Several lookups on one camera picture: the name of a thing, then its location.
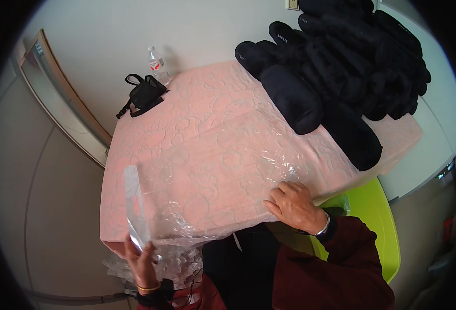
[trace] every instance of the plastic bottle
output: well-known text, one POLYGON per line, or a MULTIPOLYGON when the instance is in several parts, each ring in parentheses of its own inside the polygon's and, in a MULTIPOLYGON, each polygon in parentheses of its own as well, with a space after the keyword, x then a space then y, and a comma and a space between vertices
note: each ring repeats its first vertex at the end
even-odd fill
POLYGON ((147 49, 149 51, 149 65, 152 75, 164 86, 169 84, 169 72, 164 64, 163 57, 156 51, 154 45, 147 49))

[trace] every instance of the pile of slippers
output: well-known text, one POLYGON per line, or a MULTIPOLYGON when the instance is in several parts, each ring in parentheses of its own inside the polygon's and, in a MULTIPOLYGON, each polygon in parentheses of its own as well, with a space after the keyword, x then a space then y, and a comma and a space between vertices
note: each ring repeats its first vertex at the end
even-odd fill
POLYGON ((371 0, 299 0, 302 31, 275 21, 274 42, 245 41, 238 62, 297 134, 323 125, 360 170, 382 146, 362 120, 414 114, 431 80, 418 39, 371 0))

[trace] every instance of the bangle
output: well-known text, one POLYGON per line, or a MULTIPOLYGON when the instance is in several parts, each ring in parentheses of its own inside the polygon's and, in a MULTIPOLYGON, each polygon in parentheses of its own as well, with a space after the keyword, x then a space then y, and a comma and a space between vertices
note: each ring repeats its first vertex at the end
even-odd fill
POLYGON ((326 216, 327 216, 327 222, 326 222, 326 225, 324 226, 324 228, 323 228, 323 229, 321 229, 321 231, 320 231, 320 232, 318 232, 317 234, 315 234, 315 235, 313 235, 313 236, 319 236, 319 235, 320 235, 320 234, 322 234, 322 233, 323 233, 323 232, 324 232, 324 231, 325 231, 325 230, 328 228, 328 226, 330 225, 330 215, 329 215, 329 214, 327 214, 326 212, 325 212, 324 214, 326 214, 326 216))
POLYGON ((146 288, 140 287, 140 286, 138 286, 138 285, 137 285, 137 288, 138 288, 139 290, 142 290, 142 291, 145 291, 145 292, 157 290, 158 288, 161 287, 161 282, 159 282, 159 280, 156 280, 156 281, 157 281, 157 285, 156 285, 155 287, 151 288, 151 289, 146 289, 146 288))

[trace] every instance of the green chair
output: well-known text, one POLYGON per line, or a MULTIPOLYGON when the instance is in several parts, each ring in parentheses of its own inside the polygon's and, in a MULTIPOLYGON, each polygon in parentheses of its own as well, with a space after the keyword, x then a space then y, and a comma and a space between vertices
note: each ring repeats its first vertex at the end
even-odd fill
MULTIPOLYGON (((395 221, 378 178, 374 178, 364 186, 350 189, 343 195, 333 197, 319 207, 337 205, 344 208, 348 215, 360 218, 378 235, 376 247, 382 265, 382 276, 389 283, 400 268, 400 246, 395 221)), ((324 246, 316 237, 310 236, 310 238, 315 255, 322 260, 327 260, 328 252, 324 246)))

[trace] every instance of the silver bracelet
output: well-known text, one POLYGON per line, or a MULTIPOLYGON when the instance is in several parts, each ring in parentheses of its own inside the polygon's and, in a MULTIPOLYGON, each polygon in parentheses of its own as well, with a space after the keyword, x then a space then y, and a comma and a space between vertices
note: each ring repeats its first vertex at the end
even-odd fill
POLYGON ((327 214, 326 212, 325 212, 324 214, 326 214, 326 216, 327 216, 327 222, 326 222, 326 225, 324 226, 324 228, 323 228, 323 229, 321 229, 321 231, 320 231, 320 232, 318 232, 317 234, 315 234, 315 235, 312 235, 312 236, 316 236, 316 237, 317 237, 317 236, 319 236, 320 234, 322 234, 323 232, 325 232, 325 231, 326 231, 326 229, 327 229, 327 227, 330 225, 330 215, 329 215, 329 214, 327 214))

